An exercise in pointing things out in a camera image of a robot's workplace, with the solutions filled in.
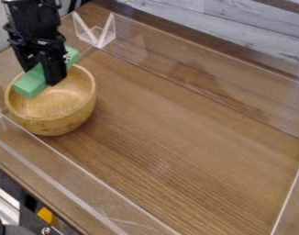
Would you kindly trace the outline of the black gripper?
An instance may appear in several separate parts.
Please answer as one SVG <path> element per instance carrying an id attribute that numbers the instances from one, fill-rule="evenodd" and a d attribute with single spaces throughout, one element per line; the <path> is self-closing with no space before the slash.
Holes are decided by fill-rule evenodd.
<path id="1" fill-rule="evenodd" d="M 3 30 L 22 70 L 38 63 L 45 82 L 54 86 L 66 77 L 65 36 L 59 33 L 59 0 L 1 0 L 7 22 Z"/>

